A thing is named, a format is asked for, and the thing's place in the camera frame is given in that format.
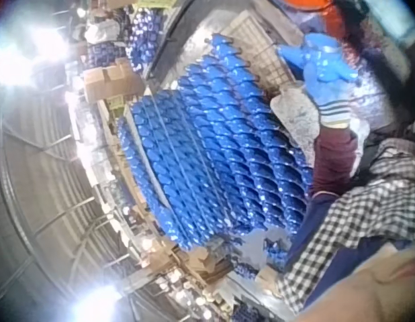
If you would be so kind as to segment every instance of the blue glove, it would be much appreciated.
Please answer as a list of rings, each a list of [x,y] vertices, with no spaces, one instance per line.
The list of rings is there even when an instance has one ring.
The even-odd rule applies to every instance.
[[[340,44],[323,34],[307,34],[301,48],[280,46],[278,54],[303,69],[306,90],[318,106],[321,124],[342,128],[351,119],[350,83],[356,70],[342,59]]]

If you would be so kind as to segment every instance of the person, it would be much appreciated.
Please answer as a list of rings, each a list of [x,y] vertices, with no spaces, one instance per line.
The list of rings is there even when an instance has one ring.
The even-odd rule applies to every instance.
[[[282,52],[303,69],[320,133],[308,210],[279,292],[301,322],[413,321],[415,142],[384,140],[367,171],[352,179],[358,141],[349,128],[352,79],[320,81],[335,64],[296,54],[302,53]]]

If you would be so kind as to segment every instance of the striped cuff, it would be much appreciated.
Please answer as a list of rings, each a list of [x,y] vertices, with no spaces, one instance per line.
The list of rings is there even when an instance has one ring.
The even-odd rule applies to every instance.
[[[349,100],[318,105],[321,124],[335,129],[348,127],[351,120],[351,105]]]

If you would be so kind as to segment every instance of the maroon sleeve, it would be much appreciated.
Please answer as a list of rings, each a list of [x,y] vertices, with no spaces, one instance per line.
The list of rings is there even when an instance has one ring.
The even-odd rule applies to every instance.
[[[331,129],[321,125],[315,140],[312,195],[320,191],[341,195],[348,189],[357,144],[349,128]]]

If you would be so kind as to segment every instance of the checkered shirt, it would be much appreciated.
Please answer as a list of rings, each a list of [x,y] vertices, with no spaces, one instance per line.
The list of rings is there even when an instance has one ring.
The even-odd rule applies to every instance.
[[[335,253],[363,237],[385,236],[415,244],[415,144],[386,140],[370,167],[375,179],[354,188],[330,208],[292,269],[277,281],[290,309],[299,313]]]

